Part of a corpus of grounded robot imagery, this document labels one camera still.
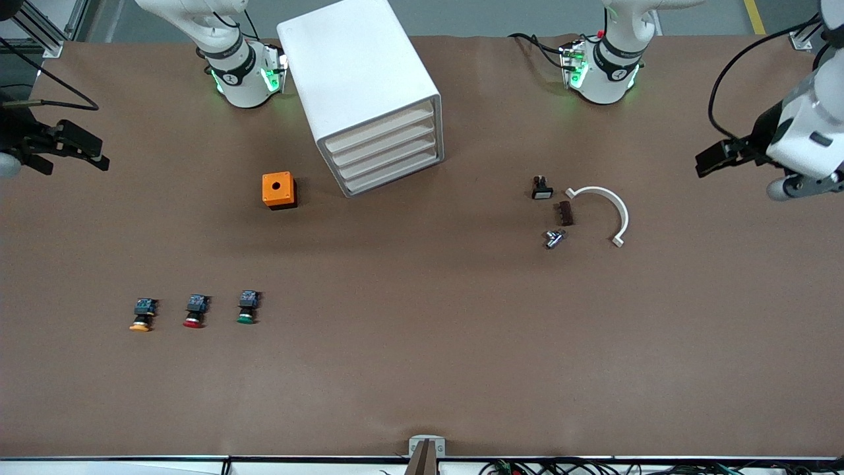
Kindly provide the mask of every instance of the brown table surface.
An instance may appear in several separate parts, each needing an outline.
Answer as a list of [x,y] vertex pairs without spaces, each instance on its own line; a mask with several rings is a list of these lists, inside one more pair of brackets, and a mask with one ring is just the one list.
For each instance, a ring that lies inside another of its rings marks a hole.
[[[453,455],[840,454],[841,197],[771,202],[773,167],[695,175],[711,84],[752,40],[656,38],[636,88],[594,106],[523,43],[414,38],[446,162],[355,199],[294,87],[238,110],[193,45],[67,44],[46,66],[102,110],[37,117],[98,134],[111,170],[3,183],[0,455],[384,455],[417,433]],[[760,48],[717,115],[747,133],[810,62]],[[281,170],[301,206],[271,212]],[[616,191],[625,246],[592,195],[547,251],[535,174]],[[204,330],[181,326],[195,292]],[[148,334],[139,297],[160,299]]]

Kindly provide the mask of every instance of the metal fitting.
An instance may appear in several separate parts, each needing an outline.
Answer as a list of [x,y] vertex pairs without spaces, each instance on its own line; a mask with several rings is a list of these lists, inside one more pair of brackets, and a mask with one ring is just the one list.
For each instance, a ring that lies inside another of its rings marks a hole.
[[565,231],[563,231],[562,229],[560,229],[559,231],[546,231],[545,238],[548,239],[548,242],[545,243],[546,248],[556,248],[557,244],[559,244],[560,241],[565,239]]

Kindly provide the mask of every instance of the yellow tape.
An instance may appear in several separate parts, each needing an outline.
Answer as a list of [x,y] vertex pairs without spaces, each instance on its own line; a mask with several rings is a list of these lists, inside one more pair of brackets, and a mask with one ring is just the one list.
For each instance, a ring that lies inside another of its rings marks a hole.
[[744,0],[744,8],[747,9],[747,16],[750,17],[750,24],[753,25],[753,32],[756,35],[765,34],[765,26],[762,24],[762,17],[759,16],[759,9],[755,0]]

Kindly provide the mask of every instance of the white box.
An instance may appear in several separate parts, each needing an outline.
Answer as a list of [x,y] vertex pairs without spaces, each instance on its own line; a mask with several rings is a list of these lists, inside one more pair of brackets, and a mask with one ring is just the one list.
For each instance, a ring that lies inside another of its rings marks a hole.
[[440,92],[387,0],[343,0],[278,33],[316,146],[346,196],[443,160]]

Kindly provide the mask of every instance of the white robot link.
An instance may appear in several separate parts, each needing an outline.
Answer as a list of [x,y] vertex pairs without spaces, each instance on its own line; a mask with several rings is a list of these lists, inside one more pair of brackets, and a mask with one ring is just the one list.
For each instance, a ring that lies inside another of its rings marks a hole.
[[247,41],[230,15],[248,0],[136,0],[197,44],[217,89],[237,107],[256,107],[284,88],[286,56],[276,46]]
[[844,2],[820,0],[820,16],[835,53],[763,112],[750,135],[698,154],[698,177],[754,161],[784,170],[767,188],[775,201],[844,191]]
[[590,102],[612,104],[633,87],[645,48],[656,34],[655,11],[694,7],[705,0],[601,0],[603,37],[586,37],[560,51],[563,80]]

